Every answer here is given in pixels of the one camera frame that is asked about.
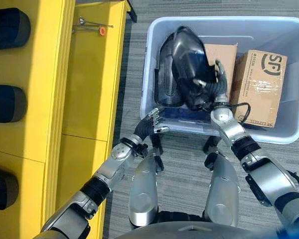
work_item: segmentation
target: black plastic object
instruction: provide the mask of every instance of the black plastic object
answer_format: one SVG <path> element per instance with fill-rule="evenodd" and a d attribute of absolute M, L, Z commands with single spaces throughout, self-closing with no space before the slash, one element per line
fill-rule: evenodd
<path fill-rule="evenodd" d="M 180 87 L 177 85 L 171 66 L 174 33 L 164 42 L 159 51 L 158 68 L 155 69 L 154 100 L 167 108 L 180 107 L 184 104 Z"/>
<path fill-rule="evenodd" d="M 23 46 L 29 39 L 28 16 L 18 8 L 0 9 L 0 49 Z"/>
<path fill-rule="evenodd" d="M 0 123 L 16 122 L 26 112 L 26 97 L 22 89 L 0 85 Z"/>
<path fill-rule="evenodd" d="M 89 196 L 99 206 L 111 190 L 106 183 L 93 176 L 84 184 L 80 191 Z"/>
<path fill-rule="evenodd" d="M 11 206 L 17 199 L 19 186 L 16 177 L 0 170 L 0 210 Z"/>
<path fill-rule="evenodd" d="M 174 33 L 172 58 L 172 73 L 188 108 L 210 111 L 215 96 L 193 80 L 216 83 L 215 67 L 209 66 L 204 44 L 189 28 L 181 26 Z"/>

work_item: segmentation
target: storage bin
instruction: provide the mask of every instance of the storage bin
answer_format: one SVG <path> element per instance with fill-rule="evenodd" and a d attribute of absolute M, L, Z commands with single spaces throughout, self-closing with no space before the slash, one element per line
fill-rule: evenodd
<path fill-rule="evenodd" d="M 204 43 L 238 43 L 237 57 L 250 49 L 288 56 L 275 127 L 247 126 L 247 131 L 260 142 L 291 143 L 299 138 L 299 18 L 295 17 L 195 16 L 156 19 L 148 30 L 141 118 L 156 106 L 154 69 L 157 67 L 159 49 L 181 25 L 190 27 Z M 174 131 L 219 135 L 211 126 L 208 114 L 203 113 L 197 114 L 195 119 L 193 115 L 184 118 L 180 110 L 179 114 L 165 118 L 163 124 Z"/>

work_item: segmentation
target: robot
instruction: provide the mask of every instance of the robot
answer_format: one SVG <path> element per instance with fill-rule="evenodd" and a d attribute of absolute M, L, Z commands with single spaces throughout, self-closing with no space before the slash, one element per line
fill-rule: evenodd
<path fill-rule="evenodd" d="M 125 168 L 137 156 L 143 161 L 135 171 L 129 198 L 129 219 L 134 230 L 118 239 L 299 238 L 299 190 L 292 177 L 298 183 L 299 178 L 265 152 L 244 129 L 243 122 L 233 117 L 226 97 L 227 78 L 222 64 L 216 61 L 216 75 L 209 72 L 211 68 L 203 44 L 186 27 L 179 28 L 173 40 L 172 71 L 186 105 L 190 109 L 210 111 L 211 123 L 220 134 L 211 136 L 203 149 L 207 155 L 205 166 L 213 171 L 203 215 L 158 210 L 156 174 L 163 170 L 158 134 L 169 129 L 160 126 L 163 107 L 157 107 L 139 122 L 134 134 L 120 140 L 92 178 L 52 215 L 34 239 L 86 238 L 90 231 L 88 220 L 93 218 L 99 205 L 121 181 Z M 151 150 L 143 143 L 148 136 L 153 145 Z M 228 158 L 217 148 L 221 139 L 240 161 L 259 202 L 275 208 L 283 229 L 260 235 L 237 228 L 238 177 Z"/>

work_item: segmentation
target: yellow shelf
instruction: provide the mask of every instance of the yellow shelf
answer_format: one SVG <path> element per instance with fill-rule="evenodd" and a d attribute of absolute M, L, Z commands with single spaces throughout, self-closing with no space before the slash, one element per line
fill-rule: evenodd
<path fill-rule="evenodd" d="M 16 202 L 0 211 L 0 239 L 30 239 L 40 231 L 44 163 L 0 152 L 0 169 L 19 183 Z"/>
<path fill-rule="evenodd" d="M 0 0 L 31 22 L 20 48 L 0 50 L 0 84 L 22 88 L 26 116 L 0 124 L 0 168 L 19 180 L 15 204 L 0 211 L 0 239 L 31 239 L 104 162 L 112 149 L 126 1 Z M 105 36 L 75 32 L 78 16 L 111 24 Z M 102 238 L 105 203 L 91 225 Z"/>
<path fill-rule="evenodd" d="M 94 31 L 72 35 L 57 206 L 82 187 L 112 150 L 126 13 L 129 10 L 126 1 L 75 7 L 73 24 L 78 24 L 78 18 L 82 16 L 87 21 L 114 27 L 107 28 L 105 36 Z M 88 238 L 102 238 L 104 215 L 105 202 L 89 222 L 91 232 Z"/>
<path fill-rule="evenodd" d="M 0 50 L 0 84 L 22 88 L 26 116 L 0 123 L 0 168 L 14 173 L 17 202 L 0 211 L 0 239 L 30 239 L 55 211 L 67 66 L 75 2 L 0 0 L 0 9 L 26 13 L 31 34 L 25 46 Z"/>
<path fill-rule="evenodd" d="M 125 1 L 80 4 L 79 16 L 113 25 L 105 36 L 94 31 L 72 35 L 64 106 L 63 134 L 108 141 L 119 84 L 126 12 Z"/>

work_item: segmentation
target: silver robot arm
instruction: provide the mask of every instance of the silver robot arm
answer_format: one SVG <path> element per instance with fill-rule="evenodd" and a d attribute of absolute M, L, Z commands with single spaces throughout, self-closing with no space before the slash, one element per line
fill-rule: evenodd
<path fill-rule="evenodd" d="M 51 216 L 34 239 L 87 237 L 90 231 L 88 220 L 93 218 L 106 196 L 121 181 L 125 166 L 131 164 L 135 156 L 146 156 L 147 145 L 143 145 L 143 140 L 150 134 L 168 131 L 167 127 L 156 127 L 159 113 L 160 109 L 155 108 L 139 122 L 134 134 L 121 139 L 91 179 Z"/>
<path fill-rule="evenodd" d="M 220 75 L 225 71 L 218 62 Z M 274 206 L 279 219 L 286 227 L 299 223 L 299 192 L 291 175 L 265 152 L 233 117 L 226 94 L 215 99 L 211 112 L 212 125 L 239 159 L 248 173 L 246 180 L 262 205 Z"/>

